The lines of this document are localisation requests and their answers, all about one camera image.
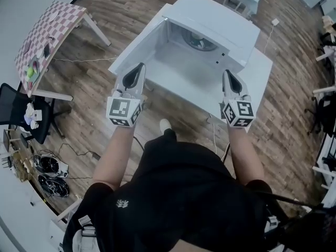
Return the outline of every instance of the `green object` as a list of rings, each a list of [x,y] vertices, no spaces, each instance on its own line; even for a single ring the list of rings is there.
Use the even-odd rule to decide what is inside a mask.
[[[32,67],[29,67],[28,70],[27,70],[27,77],[28,78],[31,78],[34,74],[34,70]]]

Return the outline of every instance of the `chair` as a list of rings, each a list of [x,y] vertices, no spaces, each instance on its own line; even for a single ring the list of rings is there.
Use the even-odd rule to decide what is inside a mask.
[[[305,113],[310,112],[314,115],[313,126],[307,135],[312,133],[316,126],[318,128],[315,133],[319,133],[323,126],[323,131],[332,137],[336,120],[336,94],[326,95],[319,102],[316,97],[312,97],[311,100],[315,102],[315,112],[310,109],[304,110]]]
[[[39,127],[31,129],[26,123],[24,115],[26,113],[27,104],[33,103],[35,110],[42,110],[42,120]],[[21,134],[21,140],[28,147],[28,140],[36,139],[43,144],[49,131],[50,124],[55,128],[57,134],[64,139],[65,136],[59,131],[55,117],[63,113],[70,113],[70,110],[54,113],[55,99],[49,105],[44,97],[35,97],[32,101],[26,94],[20,93],[6,83],[0,87],[0,125],[17,125],[31,133],[31,136],[24,137]]]

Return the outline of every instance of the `power outlet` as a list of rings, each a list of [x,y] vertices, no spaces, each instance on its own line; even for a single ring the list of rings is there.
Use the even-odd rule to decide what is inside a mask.
[[[279,20],[278,19],[274,19],[274,20],[272,20],[272,24],[273,24],[273,26],[277,26],[278,24],[279,24]]]

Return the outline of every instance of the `shoe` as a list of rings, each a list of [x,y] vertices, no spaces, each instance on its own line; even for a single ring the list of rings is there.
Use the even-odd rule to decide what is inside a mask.
[[[171,129],[171,128],[172,128],[172,126],[167,119],[160,120],[160,131],[161,131],[162,135],[164,134],[165,130]]]

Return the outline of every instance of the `wooden floor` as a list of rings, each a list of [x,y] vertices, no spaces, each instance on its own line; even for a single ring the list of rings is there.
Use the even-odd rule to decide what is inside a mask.
[[[165,3],[176,0],[77,0],[86,7],[98,22],[98,26],[112,42],[106,47],[85,24],[75,29],[56,53],[55,58],[87,60],[111,58],[119,55],[142,31],[151,18]],[[271,20],[278,18],[266,55],[274,62],[264,98],[251,126],[249,135],[266,171],[266,178],[273,191],[301,201],[317,203],[322,197],[311,167],[321,143],[322,135],[307,136],[312,117],[303,110],[312,107],[310,97],[315,88],[326,87],[331,77],[314,58],[319,54],[318,31],[321,26],[319,8],[309,9],[299,0],[261,0],[258,14],[252,18],[261,33],[257,48],[264,51],[271,32]],[[102,154],[114,127],[105,118],[106,99],[114,85],[114,77],[108,72],[111,61],[67,62],[53,61],[49,72],[41,82],[41,88],[67,93],[73,102],[58,102],[57,108],[68,105],[72,112],[58,117],[63,141],[52,130],[45,144],[36,149],[47,148],[58,153],[62,142],[69,143],[80,153],[89,150]],[[204,111],[190,105],[161,88],[145,93],[152,107],[142,113],[135,135],[140,142],[159,136],[159,120],[168,118],[178,139],[195,142],[214,150],[213,126],[206,122]],[[215,127],[217,154],[223,155],[228,143],[224,128]],[[127,174],[137,168],[142,151],[134,141]],[[90,177],[97,161],[90,154],[76,156],[68,146],[59,152],[60,158],[69,164],[71,177]],[[226,164],[233,168],[228,157]],[[48,201],[59,212],[75,199],[84,195],[90,179],[67,179],[71,194],[66,199],[56,197]],[[289,215],[296,207],[283,205]]]

